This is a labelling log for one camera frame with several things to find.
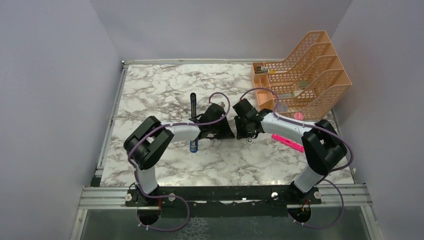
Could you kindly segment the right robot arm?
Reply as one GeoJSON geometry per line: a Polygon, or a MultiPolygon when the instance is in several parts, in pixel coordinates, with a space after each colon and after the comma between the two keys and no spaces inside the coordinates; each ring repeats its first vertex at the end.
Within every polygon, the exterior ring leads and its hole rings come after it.
{"type": "Polygon", "coordinates": [[[295,120],[270,109],[257,110],[247,99],[233,106],[236,112],[237,139],[256,138],[259,134],[274,134],[303,146],[307,165],[290,183],[289,199],[300,204],[309,191],[326,177],[347,155],[348,149],[329,121],[295,120]]]}

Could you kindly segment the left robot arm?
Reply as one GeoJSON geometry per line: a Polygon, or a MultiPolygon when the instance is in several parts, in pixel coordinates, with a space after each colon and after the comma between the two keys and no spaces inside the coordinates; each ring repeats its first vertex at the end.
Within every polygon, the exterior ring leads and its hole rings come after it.
{"type": "Polygon", "coordinates": [[[134,168],[135,185],[140,189],[138,199],[147,206],[157,200],[155,189],[159,184],[155,165],[169,144],[234,138],[227,112],[216,103],[209,105],[204,113],[183,122],[161,122],[155,116],[149,116],[123,144],[128,162],[134,168]]]}

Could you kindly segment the blue stapler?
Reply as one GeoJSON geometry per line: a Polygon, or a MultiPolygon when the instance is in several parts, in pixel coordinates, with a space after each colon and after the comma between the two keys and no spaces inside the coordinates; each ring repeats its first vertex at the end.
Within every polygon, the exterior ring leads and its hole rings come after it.
{"type": "MultiPolygon", "coordinates": [[[[190,94],[190,108],[191,108],[191,117],[195,118],[197,113],[197,96],[194,92],[190,94]]],[[[190,141],[189,150],[191,153],[196,153],[198,151],[198,141],[190,141]]]]}

